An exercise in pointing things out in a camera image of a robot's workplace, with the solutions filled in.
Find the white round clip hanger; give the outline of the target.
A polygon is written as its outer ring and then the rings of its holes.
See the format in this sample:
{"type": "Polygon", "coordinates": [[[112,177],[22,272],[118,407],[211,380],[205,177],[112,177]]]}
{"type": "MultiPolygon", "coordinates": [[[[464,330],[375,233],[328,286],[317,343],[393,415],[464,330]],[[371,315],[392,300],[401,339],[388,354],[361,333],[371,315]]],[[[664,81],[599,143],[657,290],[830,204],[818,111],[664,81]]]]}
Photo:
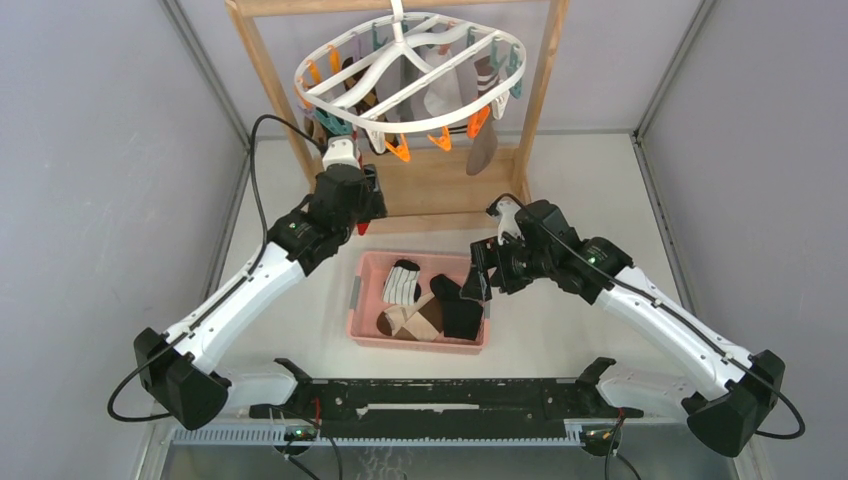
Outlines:
{"type": "Polygon", "coordinates": [[[514,35],[486,25],[430,12],[405,11],[399,1],[392,13],[362,23],[330,40],[301,61],[294,90],[304,106],[328,130],[368,133],[431,132],[464,124],[475,134],[489,113],[502,117],[510,98],[522,93],[527,51],[514,35]],[[426,53],[440,48],[453,58],[430,66],[426,53]],[[490,55],[499,83],[477,94],[474,62],[490,55]],[[438,117],[425,109],[429,84],[454,68],[463,106],[438,117]]]}

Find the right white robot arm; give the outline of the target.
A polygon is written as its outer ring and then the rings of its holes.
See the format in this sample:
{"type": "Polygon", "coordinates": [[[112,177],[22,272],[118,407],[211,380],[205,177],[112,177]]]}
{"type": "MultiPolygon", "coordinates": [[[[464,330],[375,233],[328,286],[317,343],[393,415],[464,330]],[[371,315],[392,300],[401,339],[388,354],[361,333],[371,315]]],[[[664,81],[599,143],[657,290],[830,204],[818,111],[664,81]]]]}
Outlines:
{"type": "Polygon", "coordinates": [[[622,320],[680,371],[673,376],[597,358],[580,377],[584,412],[602,416],[616,407],[674,419],[730,458],[762,435],[764,420],[783,399],[786,366],[779,356],[752,353],[705,325],[616,244],[581,238],[547,200],[525,205],[503,194],[486,213],[497,221],[497,233],[471,244],[463,298],[487,302],[493,292],[514,294],[537,279],[550,280],[622,320]]]}

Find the beige brown patch sock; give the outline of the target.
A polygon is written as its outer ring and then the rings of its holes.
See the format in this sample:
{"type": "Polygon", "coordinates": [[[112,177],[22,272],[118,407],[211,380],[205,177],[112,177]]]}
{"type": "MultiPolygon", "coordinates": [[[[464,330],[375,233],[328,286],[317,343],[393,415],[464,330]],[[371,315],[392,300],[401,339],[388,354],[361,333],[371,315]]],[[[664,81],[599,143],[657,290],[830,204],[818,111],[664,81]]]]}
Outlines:
{"type": "Polygon", "coordinates": [[[441,305],[433,293],[411,306],[392,305],[378,316],[376,328],[396,340],[433,342],[443,332],[441,305]]]}

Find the pink plastic basket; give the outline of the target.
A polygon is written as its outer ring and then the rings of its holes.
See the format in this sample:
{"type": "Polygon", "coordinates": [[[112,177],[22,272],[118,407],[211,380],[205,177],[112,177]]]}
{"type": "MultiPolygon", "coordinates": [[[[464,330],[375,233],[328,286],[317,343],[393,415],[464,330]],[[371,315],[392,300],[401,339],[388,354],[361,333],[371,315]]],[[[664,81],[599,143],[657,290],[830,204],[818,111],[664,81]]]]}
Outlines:
{"type": "Polygon", "coordinates": [[[470,257],[433,253],[368,251],[360,257],[348,308],[347,336],[362,347],[477,355],[489,341],[489,307],[470,323],[475,337],[461,337],[459,323],[448,320],[446,304],[430,288],[442,275],[463,285],[470,257]],[[384,301],[384,288],[395,264],[403,260],[420,268],[411,305],[384,301]]]}

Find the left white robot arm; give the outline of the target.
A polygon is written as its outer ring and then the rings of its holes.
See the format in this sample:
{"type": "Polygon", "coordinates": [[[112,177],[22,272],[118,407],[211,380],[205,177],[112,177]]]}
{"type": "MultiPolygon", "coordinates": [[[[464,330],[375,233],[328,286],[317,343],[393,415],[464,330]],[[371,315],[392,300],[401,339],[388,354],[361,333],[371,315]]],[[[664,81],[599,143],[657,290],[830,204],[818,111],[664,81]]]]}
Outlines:
{"type": "Polygon", "coordinates": [[[377,168],[333,164],[315,190],[267,230],[253,260],[194,312],[162,333],[133,342],[140,381],[185,429],[221,413],[272,404],[290,417],[311,407],[311,388],[278,362],[256,372],[226,373],[226,351],[273,301],[338,253],[360,224],[387,215],[377,168]]]}

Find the black white striped sock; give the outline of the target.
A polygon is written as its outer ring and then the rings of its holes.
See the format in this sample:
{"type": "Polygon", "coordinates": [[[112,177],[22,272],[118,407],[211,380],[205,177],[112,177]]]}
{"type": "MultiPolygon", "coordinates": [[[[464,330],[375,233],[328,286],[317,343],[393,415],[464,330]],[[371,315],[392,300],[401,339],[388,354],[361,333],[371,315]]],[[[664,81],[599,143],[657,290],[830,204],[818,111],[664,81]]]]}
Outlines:
{"type": "Polygon", "coordinates": [[[384,283],[382,300],[393,305],[411,306],[421,296],[421,267],[410,260],[397,260],[384,283]]]}

